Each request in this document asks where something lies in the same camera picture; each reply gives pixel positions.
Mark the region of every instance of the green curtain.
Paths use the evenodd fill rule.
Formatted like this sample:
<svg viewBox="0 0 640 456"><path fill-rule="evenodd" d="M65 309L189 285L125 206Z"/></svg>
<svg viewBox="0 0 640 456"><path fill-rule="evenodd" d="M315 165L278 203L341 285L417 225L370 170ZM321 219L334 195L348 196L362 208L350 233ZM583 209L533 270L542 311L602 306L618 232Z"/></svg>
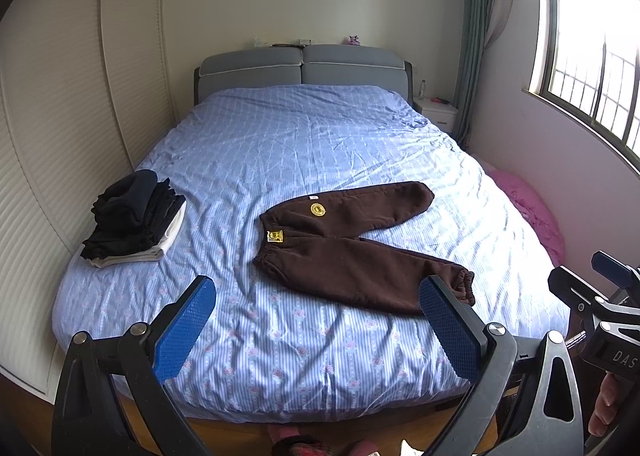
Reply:
<svg viewBox="0 0 640 456"><path fill-rule="evenodd" d="M458 109L454 137L463 148L469 138L472 104L478 88L482 52L484 51L493 2L494 0L465 0L460 66L458 67L456 91L453 96L453 105Z"/></svg>

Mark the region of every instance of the folded white clothing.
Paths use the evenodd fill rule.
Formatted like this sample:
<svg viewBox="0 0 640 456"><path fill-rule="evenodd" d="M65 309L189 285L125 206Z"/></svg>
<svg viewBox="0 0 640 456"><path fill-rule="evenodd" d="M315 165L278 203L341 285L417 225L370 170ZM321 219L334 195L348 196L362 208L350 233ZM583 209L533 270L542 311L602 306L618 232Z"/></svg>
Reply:
<svg viewBox="0 0 640 456"><path fill-rule="evenodd" d="M107 266L118 264L120 262L159 261L174 244L175 238L182 226L182 221L184 220L186 206L187 203L185 202L182 207L180 207L180 210L171 221L171 224L167 227L164 236L162 236L162 239L157 245L152 246L144 252L136 252L129 256L111 256L104 259L92 259L91 264L96 268L106 268Z"/></svg>

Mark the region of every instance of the brown sweatpants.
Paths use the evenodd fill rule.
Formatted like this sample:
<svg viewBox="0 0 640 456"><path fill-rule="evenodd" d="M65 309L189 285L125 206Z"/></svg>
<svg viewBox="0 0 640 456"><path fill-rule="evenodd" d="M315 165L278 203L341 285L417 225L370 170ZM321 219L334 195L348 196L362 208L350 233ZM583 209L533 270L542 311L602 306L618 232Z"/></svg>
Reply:
<svg viewBox="0 0 640 456"><path fill-rule="evenodd" d="M260 216L254 263L298 292L395 314L421 314L418 286L438 275L460 302L475 303L474 274L443 259L359 238L421 214L433 193L420 182L301 196Z"/></svg>

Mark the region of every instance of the silver bolt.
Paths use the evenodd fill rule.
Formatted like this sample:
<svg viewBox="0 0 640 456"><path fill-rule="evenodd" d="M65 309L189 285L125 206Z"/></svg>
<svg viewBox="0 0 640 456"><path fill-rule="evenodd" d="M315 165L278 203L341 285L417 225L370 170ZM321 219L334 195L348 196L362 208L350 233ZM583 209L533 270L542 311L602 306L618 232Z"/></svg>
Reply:
<svg viewBox="0 0 640 456"><path fill-rule="evenodd" d="M136 337L144 335L146 333L146 324L143 322L136 322L130 329L132 335Z"/></svg>
<svg viewBox="0 0 640 456"><path fill-rule="evenodd" d="M549 340L552 341L553 344L561 344L564 342L564 337L559 331L551 330L549 332Z"/></svg>
<svg viewBox="0 0 640 456"><path fill-rule="evenodd" d="M489 330L489 333L493 335L504 335L507 331L507 328L498 322L490 323L487 329Z"/></svg>
<svg viewBox="0 0 640 456"><path fill-rule="evenodd" d="M86 340L86 333L80 331L74 335L74 344L82 344Z"/></svg>

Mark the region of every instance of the stack of folded clothes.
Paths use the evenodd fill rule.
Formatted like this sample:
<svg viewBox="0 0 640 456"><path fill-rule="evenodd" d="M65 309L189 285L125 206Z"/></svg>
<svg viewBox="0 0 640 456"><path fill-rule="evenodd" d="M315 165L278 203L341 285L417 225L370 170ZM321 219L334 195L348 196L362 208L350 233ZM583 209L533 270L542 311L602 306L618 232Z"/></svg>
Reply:
<svg viewBox="0 0 640 456"><path fill-rule="evenodd" d="M157 261L174 244L185 206L168 178L158 182L151 170L133 172L98 196L91 209L97 226L80 255L99 268Z"/></svg>

